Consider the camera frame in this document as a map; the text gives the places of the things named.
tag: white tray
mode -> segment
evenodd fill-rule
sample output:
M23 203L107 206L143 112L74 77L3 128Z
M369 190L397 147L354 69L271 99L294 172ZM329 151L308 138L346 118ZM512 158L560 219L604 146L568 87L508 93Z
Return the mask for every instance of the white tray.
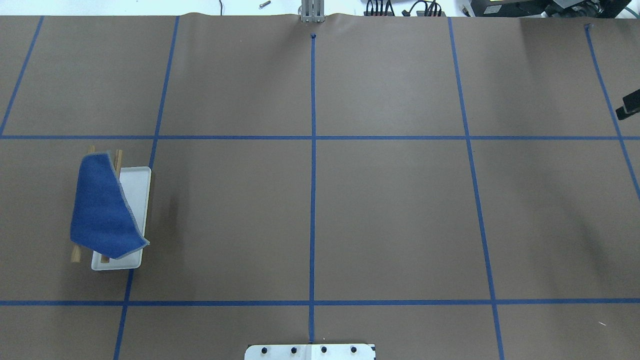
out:
M149 204L149 189L151 187L151 169L148 167L125 167L120 169L120 183L127 198L138 229L145 234L147 224L147 206ZM133 252L122 259L109 259L108 263L101 263L100 255L93 252L91 268L94 270L123 270L135 269L142 263L142 249Z

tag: black device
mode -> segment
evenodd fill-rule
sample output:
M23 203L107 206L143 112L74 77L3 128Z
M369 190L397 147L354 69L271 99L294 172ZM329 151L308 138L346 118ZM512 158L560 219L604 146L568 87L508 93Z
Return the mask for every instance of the black device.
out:
M521 17L539 15L549 0L471 0L471 9L478 17Z
M630 0L471 0L478 17L522 17L545 13L547 17L614 18Z
M618 120L625 120L629 116L640 112L640 89L622 98L623 106L616 109Z

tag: grid line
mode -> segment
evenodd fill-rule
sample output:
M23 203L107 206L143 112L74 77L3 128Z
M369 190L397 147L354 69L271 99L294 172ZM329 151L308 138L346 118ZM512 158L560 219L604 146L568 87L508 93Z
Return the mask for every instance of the grid line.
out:
M124 301L101 300L2 300L0 306L123 306ZM252 307L309 306L308 300L130 300L127 306ZM433 300L314 300L314 306L490 306L640 304L640 298L567 299L433 299Z
M466 140L465 135L2 135L0 140ZM470 135L471 140L638 141L640 136Z
M178 26L180 25L180 17L175 17L173 23L173 35L171 38L171 47L169 48L169 60L166 63L166 72L164 73L164 83L162 85L162 96L160 96L160 105L158 106L158 118L156 121L156 131L154 133L154 143L151 145L151 157L149 157L149 167L154 167L154 161L156 160L156 147L158 145L158 138L160 136L160 126L162 126L162 115L164 113L164 100L166 99L166 90L169 87L169 76L171 75L171 64L173 61L173 50L175 49L175 39L178 35Z
M495 288L493 287L493 273L491 270L491 260L489 257L489 246L486 242L486 232L484 231L484 219L482 214L482 203L480 202L480 193L478 190L478 182L476 176L476 166L474 164L474 152L471 148L471 136L469 134L469 125L467 122L467 107L465 106L465 97L462 91L462 81L460 79L460 67L458 66L458 54L456 52L456 39L453 33L453 24L451 18L448 17L449 36L451 38L451 54L453 57L454 69L456 71L456 82L458 83L458 97L460 100L460 111L462 114L462 124L465 128L465 140L467 143L467 154L469 158L469 168L471 171L471 181L474 187L474 197L476 198L476 211L478 216L478 226L480 227L480 238L482 240L482 248L484 253L484 266L486 268L486 278L489 285L489 296L495 301ZM504 349L502 347L502 332L500 331L500 318L498 316L498 306L494 303L491 305L493 311L493 326L495 327L495 338L498 346L498 356L500 360L504 360Z
M607 87L604 85L604 79L602 79L602 73L600 73L600 66L598 66L598 58L596 57L596 52L593 49L593 43L591 42L592 27L593 27L592 24L586 24L584 26L584 34L587 37L587 44L589 45L591 59L593 60L593 67L596 70L596 75L598 76L598 81L600 82L600 88L602 89L602 94L604 95L604 99L607 102L607 108L609 109L609 115L611 116L611 121L613 122L613 126L616 129L616 134L618 134L617 139L620 142L620 149L622 150L622 155L625 157L625 161L627 162L627 168L629 169L629 174L631 175L631 181L633 182L634 188L636 189L636 196L638 197L638 200L640 200L640 186L638 186L636 173L634 172L633 165L631 165L631 159L629 158L629 154L627 152L627 146L625 145L625 141L622 137L622 131L620 131L620 126L618 125L618 119L616 118L616 114L613 111L613 106L611 106L611 99L609 98Z
M311 34L311 205L309 230L309 343L315 340L316 314L316 33Z
M124 301L122 302L122 312L120 313L120 324L118 325L118 336L116 337L116 345L113 351L113 359L120 358L120 346L122 345L122 336L124 335L124 325L127 320L127 310L129 309L129 297L131 296L131 284L133 283L133 270L129 269L127 276L127 287L124 291Z
M31 39L31 44L29 45L29 51L27 51L27 55L24 57L24 62L22 63L22 68L20 69L18 79L15 81L15 86L13 87L11 98L9 99L9 105L7 105L6 111L4 112L2 124L0 124L0 136L2 136L2 134L4 133L4 127L6 126L7 121L9 121L9 114L11 113L13 102L15 101L15 97L18 95L18 90L20 89L20 84L22 83L22 77L24 76L24 72L27 70L27 64L29 63L29 59L31 59L33 48L36 46L36 41L38 40L38 35L40 34L40 29L42 28L43 21L44 16L41 16L40 20L38 21L38 26L36 26L36 31L35 33L33 33L33 38Z

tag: floor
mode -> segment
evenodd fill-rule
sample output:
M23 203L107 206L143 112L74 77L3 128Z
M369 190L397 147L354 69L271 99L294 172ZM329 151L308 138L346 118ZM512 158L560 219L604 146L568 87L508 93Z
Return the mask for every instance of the floor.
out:
M640 359L640 23L0 18L0 357ZM69 261L87 146L142 266Z

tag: metal plate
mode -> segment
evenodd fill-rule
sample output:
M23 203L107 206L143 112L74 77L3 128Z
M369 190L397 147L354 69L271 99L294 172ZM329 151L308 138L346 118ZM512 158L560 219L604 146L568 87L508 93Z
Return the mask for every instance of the metal plate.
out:
M267 359L375 360L376 346L368 344L252 345L244 353L244 360Z

